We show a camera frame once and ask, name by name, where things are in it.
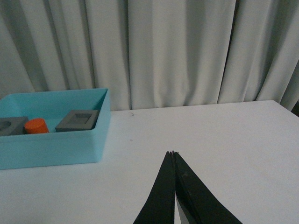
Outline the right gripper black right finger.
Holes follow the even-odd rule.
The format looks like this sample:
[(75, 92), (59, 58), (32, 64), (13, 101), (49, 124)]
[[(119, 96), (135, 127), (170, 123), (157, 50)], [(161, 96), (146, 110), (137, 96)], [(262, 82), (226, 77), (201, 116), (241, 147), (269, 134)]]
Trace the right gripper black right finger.
[(240, 224), (177, 152), (173, 154), (178, 202), (192, 224)]

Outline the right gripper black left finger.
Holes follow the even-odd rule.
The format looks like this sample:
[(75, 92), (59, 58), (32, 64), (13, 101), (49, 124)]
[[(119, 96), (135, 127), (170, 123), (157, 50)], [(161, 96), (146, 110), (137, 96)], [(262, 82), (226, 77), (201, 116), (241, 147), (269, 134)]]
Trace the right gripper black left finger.
[(173, 224), (175, 215), (175, 167), (172, 153), (165, 154), (150, 194), (135, 224)]

